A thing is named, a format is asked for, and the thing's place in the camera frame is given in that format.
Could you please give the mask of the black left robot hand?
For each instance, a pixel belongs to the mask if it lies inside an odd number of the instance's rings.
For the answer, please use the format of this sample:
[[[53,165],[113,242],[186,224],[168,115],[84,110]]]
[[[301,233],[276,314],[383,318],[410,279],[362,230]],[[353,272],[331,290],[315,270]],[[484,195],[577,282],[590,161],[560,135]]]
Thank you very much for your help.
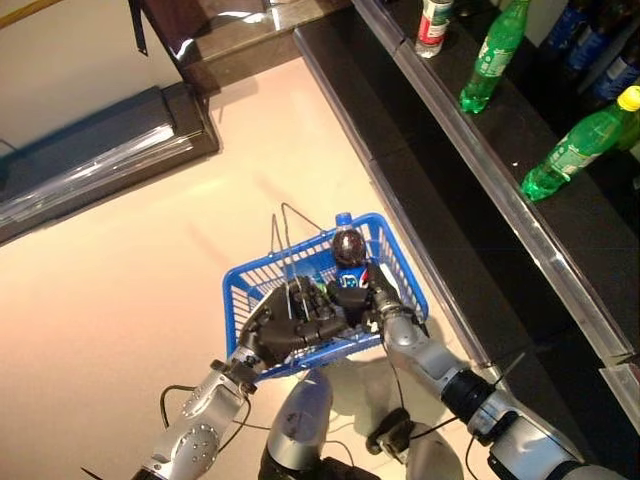
[[[341,312],[316,282],[297,276],[272,289],[251,310],[237,345],[271,369],[296,352],[334,339],[331,330],[336,313]]]

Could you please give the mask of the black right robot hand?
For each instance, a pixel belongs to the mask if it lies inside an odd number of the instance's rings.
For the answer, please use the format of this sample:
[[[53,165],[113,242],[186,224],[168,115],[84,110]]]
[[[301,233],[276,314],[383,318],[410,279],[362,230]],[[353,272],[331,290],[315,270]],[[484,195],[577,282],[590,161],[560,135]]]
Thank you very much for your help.
[[[367,265],[368,283],[365,287],[342,287],[337,281],[329,283],[328,296],[342,313],[336,313],[331,335],[348,338],[348,331],[361,328],[368,333],[384,335],[391,320],[400,318],[424,331],[414,310],[405,305],[398,291],[389,282],[381,267],[375,263]]]

